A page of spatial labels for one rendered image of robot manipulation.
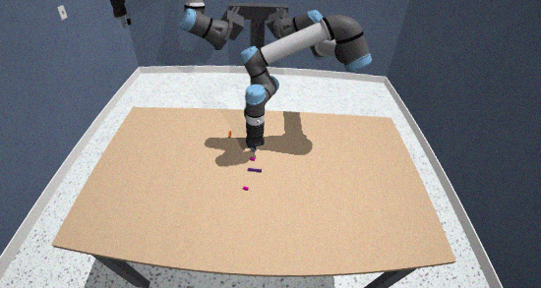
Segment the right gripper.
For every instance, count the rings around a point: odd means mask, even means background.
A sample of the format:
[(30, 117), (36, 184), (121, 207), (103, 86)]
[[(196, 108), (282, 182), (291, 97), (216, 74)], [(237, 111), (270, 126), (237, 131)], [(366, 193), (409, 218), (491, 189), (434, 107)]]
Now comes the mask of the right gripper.
[(126, 22), (124, 16), (127, 18), (127, 24), (131, 25), (130, 13), (127, 13), (125, 8), (125, 0), (110, 0), (113, 7), (113, 14), (116, 19), (121, 19), (122, 27), (126, 28)]

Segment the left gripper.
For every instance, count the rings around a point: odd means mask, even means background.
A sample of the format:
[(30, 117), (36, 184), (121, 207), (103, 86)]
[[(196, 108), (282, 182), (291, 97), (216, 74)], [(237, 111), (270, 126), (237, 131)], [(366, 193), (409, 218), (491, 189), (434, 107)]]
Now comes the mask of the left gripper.
[(246, 119), (246, 144), (253, 151), (253, 147), (257, 150), (257, 146), (264, 145), (265, 139), (264, 127), (265, 127), (265, 114), (259, 118), (252, 118), (246, 114), (246, 108), (244, 109), (244, 116)]

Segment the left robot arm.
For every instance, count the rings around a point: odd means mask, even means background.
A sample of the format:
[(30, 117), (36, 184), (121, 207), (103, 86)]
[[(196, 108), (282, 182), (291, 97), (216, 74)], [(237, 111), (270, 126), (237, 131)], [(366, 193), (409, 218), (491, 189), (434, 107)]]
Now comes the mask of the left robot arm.
[(278, 90), (278, 80), (266, 67), (278, 60), (310, 47), (316, 59), (334, 56), (344, 64), (347, 72), (358, 71), (372, 62), (362, 28), (350, 17), (331, 15), (323, 18), (319, 11), (313, 10), (292, 19), (282, 19), (277, 25), (283, 38), (260, 49), (252, 46), (240, 53), (254, 83), (246, 88), (246, 114), (249, 117), (262, 117), (266, 103)]

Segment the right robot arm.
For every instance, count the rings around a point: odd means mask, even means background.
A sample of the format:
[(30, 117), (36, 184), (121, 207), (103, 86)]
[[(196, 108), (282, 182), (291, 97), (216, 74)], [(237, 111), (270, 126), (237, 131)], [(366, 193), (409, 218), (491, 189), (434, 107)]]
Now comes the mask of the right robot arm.
[(212, 46), (218, 47), (226, 35), (228, 22), (205, 16), (203, 0), (187, 0), (184, 4), (180, 28), (202, 37)]

